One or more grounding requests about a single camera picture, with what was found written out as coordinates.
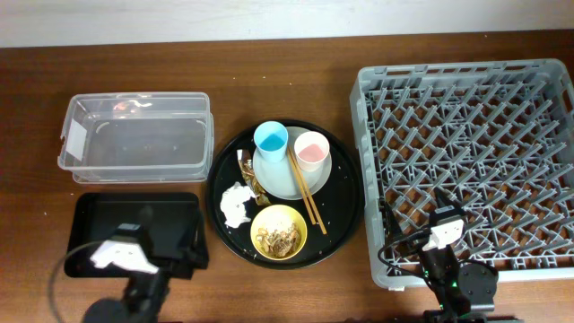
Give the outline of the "yellow bowl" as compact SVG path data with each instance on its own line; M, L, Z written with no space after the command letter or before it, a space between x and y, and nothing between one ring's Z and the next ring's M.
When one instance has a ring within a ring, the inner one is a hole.
M268 227L279 227L281 225L287 226L292 223L296 224L296 226L300 231L301 236L300 245L298 249L295 251L295 253L287 258L271 258L270 256L266 256L263 253L263 250L259 246L258 242L256 241L257 230L262 227L268 228ZM257 216L253 219L250 228L250 237L256 251L260 253L263 257L274 261L284 261L295 257L302 251L307 241L308 228L305 219L294 208L287 205L270 205L265 209L263 209L261 212L259 212Z

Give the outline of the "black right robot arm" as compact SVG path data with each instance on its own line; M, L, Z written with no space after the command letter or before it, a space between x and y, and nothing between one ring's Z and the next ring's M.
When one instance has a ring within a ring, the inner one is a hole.
M408 235L400 229L390 204L383 204L388 228L378 260L396 271L422 279L434 293L439 309L424 311L424 322L486 322L486 314L494 311L499 272L483 262L456 256L451 244L465 232L465 210L443 190L435 188L434 194L437 207L430 212L428 223ZM385 260L389 249L403 256L416 255L422 272L418 274Z

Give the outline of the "gold foil wrapper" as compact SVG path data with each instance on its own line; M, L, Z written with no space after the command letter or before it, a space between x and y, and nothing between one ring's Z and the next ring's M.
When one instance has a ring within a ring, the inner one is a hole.
M251 153L247 149L237 150L237 159L242 178L255 196L257 205L269 206L271 204L265 190L256 178Z

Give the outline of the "light blue cup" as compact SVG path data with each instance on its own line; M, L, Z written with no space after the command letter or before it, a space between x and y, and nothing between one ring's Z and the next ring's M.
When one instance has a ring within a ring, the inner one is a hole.
M260 124L254 133L257 150L267 162L280 162L286 154L288 141L288 130L277 121Z

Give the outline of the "food scraps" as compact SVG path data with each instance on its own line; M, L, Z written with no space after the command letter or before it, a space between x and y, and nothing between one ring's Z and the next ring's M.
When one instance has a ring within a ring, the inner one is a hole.
M259 228L256 241L266 256L287 258L295 253L300 245L300 231L295 223L279 227Z

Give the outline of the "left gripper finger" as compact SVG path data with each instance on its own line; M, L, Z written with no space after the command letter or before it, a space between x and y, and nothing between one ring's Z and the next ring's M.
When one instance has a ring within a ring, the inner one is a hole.
M140 227L138 229L138 242L146 256L151 256L153 252L153 241L150 235L152 226L153 210L150 205L144 206L138 214Z
M209 253L205 238L204 217L200 211L196 211L192 220L192 250L197 260L208 260Z

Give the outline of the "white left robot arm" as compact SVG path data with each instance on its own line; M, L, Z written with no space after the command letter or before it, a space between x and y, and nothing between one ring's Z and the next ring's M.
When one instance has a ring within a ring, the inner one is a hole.
M209 254L204 218L195 211L187 217L182 235L169 257L154 255L152 209L142 209L135 223L121 223L91 255L96 268L110 265L128 272L121 299L102 298L84 313L84 322L157 322L170 293L172 278L189 280L197 269L206 269Z

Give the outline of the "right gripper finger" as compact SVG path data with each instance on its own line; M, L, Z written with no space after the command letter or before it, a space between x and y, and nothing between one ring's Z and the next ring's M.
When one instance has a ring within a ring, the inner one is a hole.
M383 202L382 214L384 216L385 243L390 245L392 242L395 242L404 236L403 231L396 219L391 205L386 201Z
M462 206L451 200L448 194L440 188L434 188L437 208L432 212L433 220L463 219L465 211Z

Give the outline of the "white tissue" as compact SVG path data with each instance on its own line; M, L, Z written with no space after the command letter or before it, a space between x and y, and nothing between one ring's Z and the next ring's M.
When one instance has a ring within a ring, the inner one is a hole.
M254 198L252 189L248 186L241 186L235 182L233 186L226 189L222 194L220 209L225 215L225 224L233 229L237 229L243 223L249 223L245 203Z

